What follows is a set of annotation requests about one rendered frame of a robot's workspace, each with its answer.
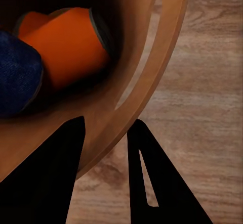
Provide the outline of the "trash can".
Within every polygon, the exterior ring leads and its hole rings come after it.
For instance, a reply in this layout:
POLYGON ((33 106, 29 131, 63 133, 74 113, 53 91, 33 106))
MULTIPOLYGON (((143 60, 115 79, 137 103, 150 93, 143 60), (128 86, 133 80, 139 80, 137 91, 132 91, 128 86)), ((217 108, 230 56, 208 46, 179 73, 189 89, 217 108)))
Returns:
POLYGON ((0 0, 0 27, 13 35, 32 11, 51 17, 74 7, 95 7, 113 37, 117 57, 101 77, 85 78, 10 118, 0 118, 0 183, 65 122, 84 116, 86 135, 76 180, 123 138, 156 90, 179 37, 188 0, 162 0, 156 37, 126 101, 115 110, 141 60, 156 0, 0 0))

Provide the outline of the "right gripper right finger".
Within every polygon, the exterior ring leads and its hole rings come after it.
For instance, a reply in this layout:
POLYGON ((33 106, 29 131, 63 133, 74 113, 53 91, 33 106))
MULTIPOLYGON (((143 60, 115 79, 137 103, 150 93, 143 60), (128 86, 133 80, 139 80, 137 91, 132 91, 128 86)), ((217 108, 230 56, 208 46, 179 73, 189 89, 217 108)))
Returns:
POLYGON ((213 224, 147 125, 137 119, 127 134, 131 224, 213 224), (147 203, 139 150, 159 207, 147 203))

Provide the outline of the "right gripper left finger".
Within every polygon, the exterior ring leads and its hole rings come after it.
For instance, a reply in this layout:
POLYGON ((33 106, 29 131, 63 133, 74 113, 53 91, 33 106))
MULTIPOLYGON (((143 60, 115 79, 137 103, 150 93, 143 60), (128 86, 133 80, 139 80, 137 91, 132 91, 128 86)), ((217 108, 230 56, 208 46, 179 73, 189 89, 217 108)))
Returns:
POLYGON ((66 224, 85 135, 65 122, 0 183, 0 224, 66 224))

